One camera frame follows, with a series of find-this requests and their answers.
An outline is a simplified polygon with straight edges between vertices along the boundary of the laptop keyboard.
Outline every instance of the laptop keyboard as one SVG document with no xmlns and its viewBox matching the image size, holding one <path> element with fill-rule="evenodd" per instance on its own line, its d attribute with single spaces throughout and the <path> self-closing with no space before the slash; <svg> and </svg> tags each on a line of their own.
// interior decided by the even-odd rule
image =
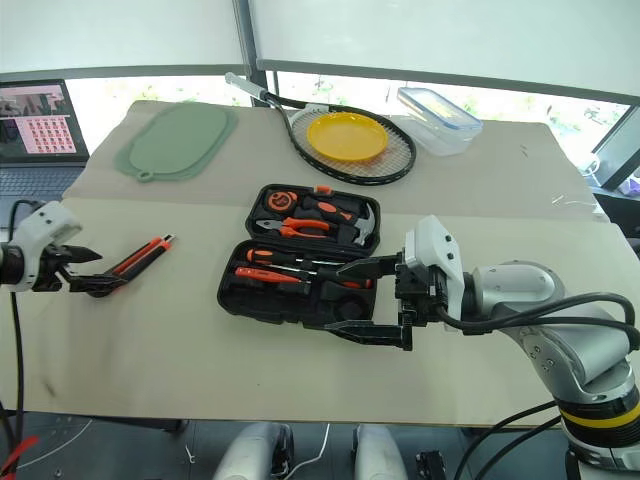
<svg viewBox="0 0 640 480">
<path fill-rule="evenodd" d="M 0 195 L 62 196 L 78 178 L 78 169 L 8 168 L 0 170 Z"/>
</svg>

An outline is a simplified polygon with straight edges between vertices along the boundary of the orange pliers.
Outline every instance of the orange pliers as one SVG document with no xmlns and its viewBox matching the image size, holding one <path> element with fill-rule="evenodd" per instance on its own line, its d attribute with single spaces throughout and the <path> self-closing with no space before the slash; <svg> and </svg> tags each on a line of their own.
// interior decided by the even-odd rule
<svg viewBox="0 0 640 480">
<path fill-rule="evenodd" d="M 311 218 L 285 218 L 279 220 L 258 220 L 256 224 L 267 230 L 277 229 L 283 237 L 305 237 L 305 238 L 327 238 L 326 235 L 312 235 L 310 233 L 302 233 L 298 231 L 300 228 L 317 228 L 328 232 L 331 225 L 322 220 L 314 220 Z"/>
</svg>

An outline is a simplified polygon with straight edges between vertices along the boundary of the table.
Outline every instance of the table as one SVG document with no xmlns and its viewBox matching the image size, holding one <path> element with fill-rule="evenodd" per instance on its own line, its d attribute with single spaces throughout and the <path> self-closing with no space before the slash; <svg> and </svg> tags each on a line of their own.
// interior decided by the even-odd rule
<svg viewBox="0 0 640 480">
<path fill-rule="evenodd" d="M 171 105 L 135 102 L 65 197 L 249 208 L 264 185 L 291 183 L 330 185 L 372 196 L 388 213 L 608 221 L 604 213 L 592 213 L 597 202 L 586 182 L 541 123 L 487 121 L 469 149 L 452 157 L 433 157 L 417 145 L 415 167 L 405 178 L 364 187 L 340 182 L 307 165 L 295 152 L 276 111 L 233 107 L 236 130 L 199 176 L 179 183 L 140 184 L 116 171 L 115 153 Z"/>
<path fill-rule="evenodd" d="M 85 229 L 72 244 L 104 255 L 99 272 L 152 236 L 174 248 L 131 285 L 85 294 L 20 296 L 26 408 L 105 416 L 486 425 L 549 399 L 505 335 L 414 329 L 413 352 L 362 346 L 301 325 L 227 314 L 216 291 L 248 209 L 70 198 Z M 376 254 L 402 247 L 421 215 L 383 213 Z M 640 308 L 640 266 L 618 227 L 593 221 L 441 217 L 463 265 L 532 260 L 574 293 L 609 290 Z M 7 292 L 0 291 L 0 395 L 15 404 Z M 614 307 L 611 313 L 620 318 Z M 393 280 L 378 287 L 374 321 L 393 323 Z M 630 357 L 640 368 L 640 355 Z M 520 424 L 544 421 L 541 414 Z"/>
</svg>

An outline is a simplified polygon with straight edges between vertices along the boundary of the toolbox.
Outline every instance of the toolbox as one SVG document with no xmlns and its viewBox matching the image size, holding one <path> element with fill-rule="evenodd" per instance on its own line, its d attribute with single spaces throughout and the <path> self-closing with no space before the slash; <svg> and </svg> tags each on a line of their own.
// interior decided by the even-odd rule
<svg viewBox="0 0 640 480">
<path fill-rule="evenodd" d="M 325 329 L 370 320 L 376 282 L 336 272 L 380 242 L 380 206 L 329 187 L 267 185 L 246 220 L 251 240 L 231 253 L 218 288 L 229 313 Z"/>
</svg>

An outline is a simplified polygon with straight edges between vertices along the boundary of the racket strings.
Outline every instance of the racket strings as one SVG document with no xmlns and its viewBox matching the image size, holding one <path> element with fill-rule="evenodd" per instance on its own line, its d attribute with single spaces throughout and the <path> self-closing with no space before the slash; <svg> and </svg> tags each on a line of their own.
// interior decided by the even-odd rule
<svg viewBox="0 0 640 480">
<path fill-rule="evenodd" d="M 402 137 L 392 128 L 380 124 L 389 141 L 387 148 L 382 153 L 373 157 L 371 160 L 364 162 L 341 162 L 326 157 L 317 152 L 307 139 L 307 129 L 311 122 L 315 119 L 326 115 L 326 112 L 309 111 L 300 115 L 291 125 L 293 137 L 300 147 L 318 162 L 329 168 L 345 173 L 347 175 L 355 175 L 359 177 L 383 177 L 393 175 L 404 168 L 411 162 L 411 149 Z"/>
</svg>

